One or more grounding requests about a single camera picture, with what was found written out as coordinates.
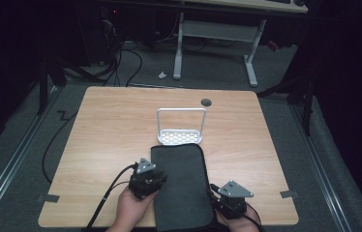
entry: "handheld controller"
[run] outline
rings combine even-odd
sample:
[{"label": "handheld controller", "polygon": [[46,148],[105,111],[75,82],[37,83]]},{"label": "handheld controller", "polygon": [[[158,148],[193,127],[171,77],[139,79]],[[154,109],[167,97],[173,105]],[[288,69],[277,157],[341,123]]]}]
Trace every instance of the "handheld controller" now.
[{"label": "handheld controller", "polygon": [[220,194],[221,197],[218,198],[214,192],[210,189],[208,190],[212,204],[226,219],[241,218],[241,216],[247,212],[245,197],[254,196],[252,192],[241,187],[234,181],[229,181],[221,188],[218,188],[214,184],[211,184],[210,187],[213,191]]},{"label": "handheld controller", "polygon": [[163,172],[155,172],[156,165],[147,159],[141,158],[138,167],[134,170],[130,178],[129,189],[135,197],[143,197],[159,190],[166,181],[166,175]]}]

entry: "human hand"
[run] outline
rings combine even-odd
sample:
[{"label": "human hand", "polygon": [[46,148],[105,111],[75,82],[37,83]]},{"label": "human hand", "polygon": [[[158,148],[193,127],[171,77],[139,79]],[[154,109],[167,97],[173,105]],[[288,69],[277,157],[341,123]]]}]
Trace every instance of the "human hand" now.
[{"label": "human hand", "polygon": [[[221,219],[226,223],[230,232],[260,232],[258,231],[257,226],[244,217],[237,219],[226,219],[221,213],[217,212]],[[253,219],[257,224],[260,224],[260,219],[257,212],[247,203],[247,212],[246,216]]]},{"label": "human hand", "polygon": [[128,187],[124,188],[118,197],[117,216],[107,232],[131,231],[144,218],[148,206],[157,194],[156,191],[139,200]]}]

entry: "white wire basket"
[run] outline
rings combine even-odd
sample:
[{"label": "white wire basket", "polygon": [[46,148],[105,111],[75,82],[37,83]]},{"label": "white wire basket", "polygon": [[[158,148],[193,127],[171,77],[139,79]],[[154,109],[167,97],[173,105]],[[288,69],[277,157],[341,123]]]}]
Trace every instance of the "white wire basket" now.
[{"label": "white wire basket", "polygon": [[[163,129],[161,126],[160,113],[164,111],[200,111],[202,112],[202,121],[199,130],[194,129]],[[204,127],[206,110],[204,108],[160,108],[157,110],[158,140],[163,145],[181,145],[187,143],[199,144],[202,140],[202,130]]]}]

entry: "black cloth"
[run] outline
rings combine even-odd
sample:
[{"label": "black cloth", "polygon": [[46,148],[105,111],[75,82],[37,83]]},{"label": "black cloth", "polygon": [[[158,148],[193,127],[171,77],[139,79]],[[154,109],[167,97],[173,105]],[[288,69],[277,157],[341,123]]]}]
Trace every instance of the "black cloth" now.
[{"label": "black cloth", "polygon": [[154,199],[158,231],[194,231],[215,224],[204,155],[196,144],[155,146],[151,162],[167,180]]}]

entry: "gray carpet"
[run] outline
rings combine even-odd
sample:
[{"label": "gray carpet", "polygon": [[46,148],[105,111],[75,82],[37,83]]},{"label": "gray carpet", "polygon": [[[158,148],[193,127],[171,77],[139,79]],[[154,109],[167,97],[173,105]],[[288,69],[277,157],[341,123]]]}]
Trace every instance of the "gray carpet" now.
[{"label": "gray carpet", "polygon": [[[230,89],[262,91],[279,83],[296,47],[272,51],[261,46],[254,60],[258,87],[249,86],[246,71],[242,61],[244,43],[223,47],[213,42],[202,50],[201,44],[187,44],[184,53],[182,79],[172,79],[174,62],[174,47],[155,49],[140,45],[135,52],[142,57],[142,67],[132,80],[132,86],[148,84],[155,86],[199,88],[199,89]],[[140,61],[132,52],[122,52],[122,61],[118,69],[121,86],[135,73]],[[89,69],[96,72],[100,68]],[[159,79],[158,74],[165,72],[167,78]],[[107,86],[114,85],[114,77]],[[49,184],[41,169],[42,157],[51,138],[62,127],[65,121],[60,120],[65,111],[65,118],[71,117],[79,108],[85,89],[96,85],[82,79],[70,79],[62,90],[60,97],[48,111],[36,136],[28,147],[26,157],[16,172],[11,184],[0,201],[0,231],[80,231],[72,229],[43,229],[38,223],[38,217],[43,203],[36,201],[41,193],[47,193]],[[33,122],[38,109],[39,92],[36,87],[23,105],[13,115],[0,136],[0,173],[15,151],[17,144]],[[273,95],[261,99],[261,107],[270,129],[282,168],[287,178],[289,189],[299,194],[294,204],[299,215],[299,222],[293,226],[265,226],[268,231],[338,231],[324,195],[317,181],[309,151],[305,145],[302,131],[291,114],[290,108],[282,95]],[[68,139],[74,120],[54,139],[48,149],[45,167],[52,178],[63,148]],[[312,139],[316,144],[319,156],[323,161],[334,189],[340,196],[345,207],[349,223],[353,231],[362,231],[362,197],[359,189],[350,177],[339,153],[328,132],[324,119],[320,114],[318,104],[314,104],[314,114],[311,122]]]}]

